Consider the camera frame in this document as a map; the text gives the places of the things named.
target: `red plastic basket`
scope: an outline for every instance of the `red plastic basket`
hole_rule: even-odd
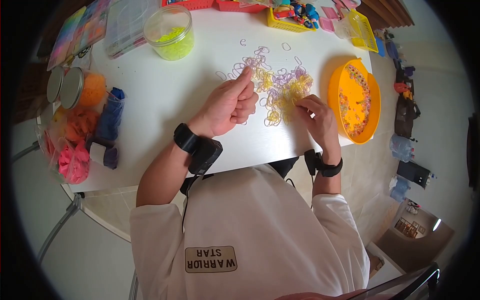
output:
[[[222,12],[248,12],[248,13],[258,13],[267,8],[266,6],[255,4],[245,7],[240,7],[238,2],[234,1],[222,1],[216,0],[218,3],[218,9]]]
[[[188,1],[180,1],[180,2],[167,4],[167,0],[162,0],[162,6],[176,4],[176,5],[183,6],[189,11],[194,11],[194,10],[201,10],[204,8],[210,8],[212,7],[214,1],[215,0],[188,0]]]

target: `white t-shirt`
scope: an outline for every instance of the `white t-shirt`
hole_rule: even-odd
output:
[[[317,195],[313,212],[269,165],[198,178],[175,204],[130,215],[145,299],[262,299],[366,288],[370,261],[345,198]]]

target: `text patch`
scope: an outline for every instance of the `text patch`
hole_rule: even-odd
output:
[[[231,272],[236,269],[237,258],[232,246],[185,249],[187,273]]]

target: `black backpack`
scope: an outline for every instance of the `black backpack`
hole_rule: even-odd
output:
[[[395,113],[395,133],[397,135],[412,137],[413,120],[420,116],[419,107],[410,99],[398,97]]]

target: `shirt sleeve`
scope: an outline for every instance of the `shirt sleeve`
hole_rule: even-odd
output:
[[[316,195],[312,206],[318,221],[328,231],[346,239],[360,238],[350,207],[342,195]]]
[[[130,237],[142,293],[146,299],[165,299],[172,262],[183,238],[177,206],[144,205],[132,209]]]
[[[345,252],[349,262],[344,269],[351,274],[353,289],[366,288],[370,272],[368,258],[357,225],[345,198],[340,194],[320,194],[312,199],[313,213],[337,251]]]

